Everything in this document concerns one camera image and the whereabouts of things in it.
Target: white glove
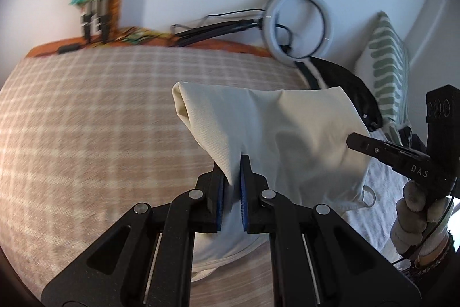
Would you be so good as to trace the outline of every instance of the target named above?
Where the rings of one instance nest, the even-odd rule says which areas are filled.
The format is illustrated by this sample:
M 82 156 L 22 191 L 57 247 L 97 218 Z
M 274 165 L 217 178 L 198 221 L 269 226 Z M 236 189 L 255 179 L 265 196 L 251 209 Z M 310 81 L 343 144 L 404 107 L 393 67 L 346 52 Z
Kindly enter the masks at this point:
M 404 198 L 396 203 L 397 218 L 390 233 L 399 254 L 405 253 L 410 246 L 420 244 L 423 239 L 423 231 L 426 230 L 429 233 L 435 227 L 450 203 L 449 198 L 438 199 L 427 210 L 424 210 L 425 193 L 414 181 L 409 181 L 404 186 L 402 194 Z M 434 233 L 425 241 L 420 249 L 420 256 L 431 254 L 445 240 L 447 222 L 452 209 L 453 207 L 450 208 Z

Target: folded garment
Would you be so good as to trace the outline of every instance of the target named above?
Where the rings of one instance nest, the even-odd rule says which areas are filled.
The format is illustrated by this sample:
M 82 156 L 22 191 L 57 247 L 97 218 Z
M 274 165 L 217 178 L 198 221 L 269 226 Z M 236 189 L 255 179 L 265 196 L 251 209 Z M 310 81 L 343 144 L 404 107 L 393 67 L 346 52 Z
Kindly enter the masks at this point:
M 369 157 L 348 149 L 352 132 L 369 135 L 344 91 L 255 91 L 177 83 L 176 112 L 228 179 L 218 234 L 196 234 L 193 271 L 202 272 L 249 253 L 266 236 L 243 232 L 239 167 L 247 154 L 252 171 L 292 202 L 328 204 L 338 213 L 364 200 Z

